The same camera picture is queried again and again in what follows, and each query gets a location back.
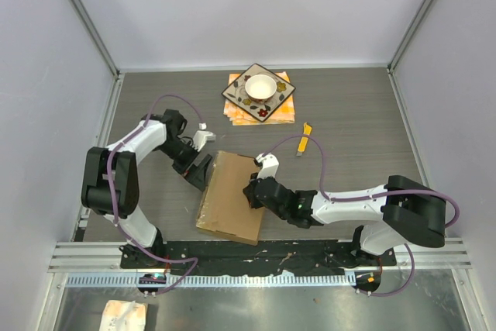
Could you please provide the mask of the brown cardboard express box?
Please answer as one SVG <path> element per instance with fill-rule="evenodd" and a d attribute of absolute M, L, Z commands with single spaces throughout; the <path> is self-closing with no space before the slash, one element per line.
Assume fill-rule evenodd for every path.
<path fill-rule="evenodd" d="M 218 152 L 198 210 L 197 229 L 217 238 L 256 246 L 264 210 L 252 209 L 243 189 L 258 170 L 252 157 Z"/>

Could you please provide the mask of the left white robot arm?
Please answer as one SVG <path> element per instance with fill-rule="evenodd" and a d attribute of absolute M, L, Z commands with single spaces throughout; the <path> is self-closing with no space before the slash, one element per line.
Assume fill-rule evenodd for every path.
<path fill-rule="evenodd" d="M 207 185 L 212 156 L 195 161 L 215 134 L 201 123 L 192 137 L 182 134 L 188 121 L 178 110 L 144 116 L 138 126 L 121 140 L 106 147 L 92 147 L 86 155 L 81 203 L 112 222 L 128 243 L 122 252 L 138 254 L 149 268 L 159 267 L 165 258 L 160 230 L 139 207 L 138 166 L 150 153 L 160 151 L 172 160 L 172 168 L 199 191 Z"/>

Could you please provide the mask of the yellow utility knife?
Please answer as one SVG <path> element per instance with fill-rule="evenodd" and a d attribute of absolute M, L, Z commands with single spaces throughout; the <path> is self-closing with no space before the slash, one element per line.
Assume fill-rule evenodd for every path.
<path fill-rule="evenodd" d="M 310 136 L 311 134 L 312 134 L 312 126 L 308 122 L 305 122 L 303 125 L 303 137 L 300 139 L 298 144 L 298 149 L 296 153 L 297 157 L 302 156 L 303 153 L 305 152 L 309 141 L 308 136 Z"/>

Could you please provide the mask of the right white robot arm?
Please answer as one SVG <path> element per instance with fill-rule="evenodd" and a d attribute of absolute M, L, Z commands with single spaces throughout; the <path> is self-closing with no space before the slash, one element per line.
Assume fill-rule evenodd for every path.
<path fill-rule="evenodd" d="M 360 265 L 408 243 L 427 248 L 445 244 L 446 198 L 400 175 L 374 188 L 325 194 L 292 191 L 273 177 L 253 176 L 243 194 L 250 208 L 266 208 L 302 229 L 358 222 L 350 256 Z"/>

